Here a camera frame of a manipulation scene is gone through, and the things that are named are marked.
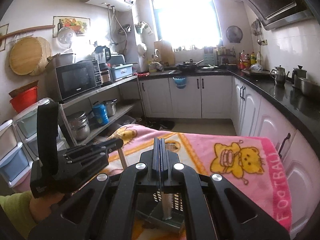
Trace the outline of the person's left hand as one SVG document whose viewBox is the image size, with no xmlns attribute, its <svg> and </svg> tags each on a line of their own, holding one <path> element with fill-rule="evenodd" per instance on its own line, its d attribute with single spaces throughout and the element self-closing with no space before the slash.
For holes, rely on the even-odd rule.
<svg viewBox="0 0 320 240">
<path fill-rule="evenodd" d="M 29 210 L 33 220 L 38 223 L 47 218 L 51 213 L 51 206 L 60 202 L 65 194 L 56 192 L 49 193 L 40 198 L 32 197 L 29 203 Z"/>
</svg>

